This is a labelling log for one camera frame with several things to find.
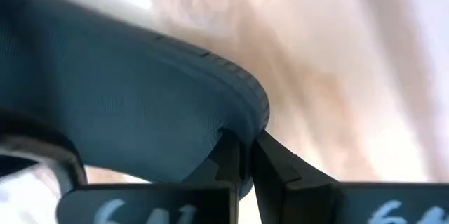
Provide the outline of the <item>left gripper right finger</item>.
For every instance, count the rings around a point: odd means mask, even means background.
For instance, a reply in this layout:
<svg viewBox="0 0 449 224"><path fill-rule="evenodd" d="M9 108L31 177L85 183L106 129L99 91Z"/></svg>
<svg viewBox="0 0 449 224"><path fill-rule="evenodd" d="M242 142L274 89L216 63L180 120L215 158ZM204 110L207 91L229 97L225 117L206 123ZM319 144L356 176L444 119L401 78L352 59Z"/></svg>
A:
<svg viewBox="0 0 449 224"><path fill-rule="evenodd" d="M266 131L251 156L262 224L449 224L449 183L340 182Z"/></svg>

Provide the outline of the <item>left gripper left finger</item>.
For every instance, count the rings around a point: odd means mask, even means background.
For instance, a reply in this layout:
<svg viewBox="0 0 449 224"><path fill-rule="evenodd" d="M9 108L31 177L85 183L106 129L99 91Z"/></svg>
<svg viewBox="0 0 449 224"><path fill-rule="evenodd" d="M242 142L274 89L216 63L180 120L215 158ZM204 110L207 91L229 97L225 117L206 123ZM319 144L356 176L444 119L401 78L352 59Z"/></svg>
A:
<svg viewBox="0 0 449 224"><path fill-rule="evenodd" d="M86 185L58 203L58 224L237 224L241 144L222 132L181 183Z"/></svg>

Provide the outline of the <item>black slide sandal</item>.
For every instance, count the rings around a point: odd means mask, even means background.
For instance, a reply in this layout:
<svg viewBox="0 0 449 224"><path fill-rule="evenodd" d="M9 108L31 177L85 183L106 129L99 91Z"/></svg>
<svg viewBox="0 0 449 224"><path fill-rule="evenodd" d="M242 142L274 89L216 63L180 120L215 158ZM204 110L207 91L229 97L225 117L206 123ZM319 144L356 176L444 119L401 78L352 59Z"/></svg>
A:
<svg viewBox="0 0 449 224"><path fill-rule="evenodd" d="M0 0L0 109L63 133L87 165L158 183L184 180L224 129L247 157L269 118L233 62L68 0Z"/></svg>

